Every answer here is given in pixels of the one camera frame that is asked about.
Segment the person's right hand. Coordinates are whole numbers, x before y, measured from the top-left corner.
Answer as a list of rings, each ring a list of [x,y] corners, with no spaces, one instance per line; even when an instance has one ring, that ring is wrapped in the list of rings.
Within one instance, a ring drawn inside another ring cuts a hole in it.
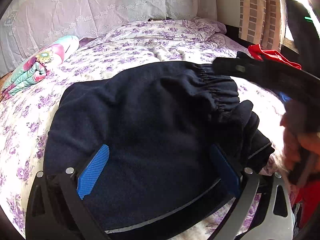
[[[319,172],[319,131],[310,131],[311,118],[307,107],[295,100],[285,105],[280,125],[284,127],[284,165],[290,172],[289,181],[304,185],[310,174]]]

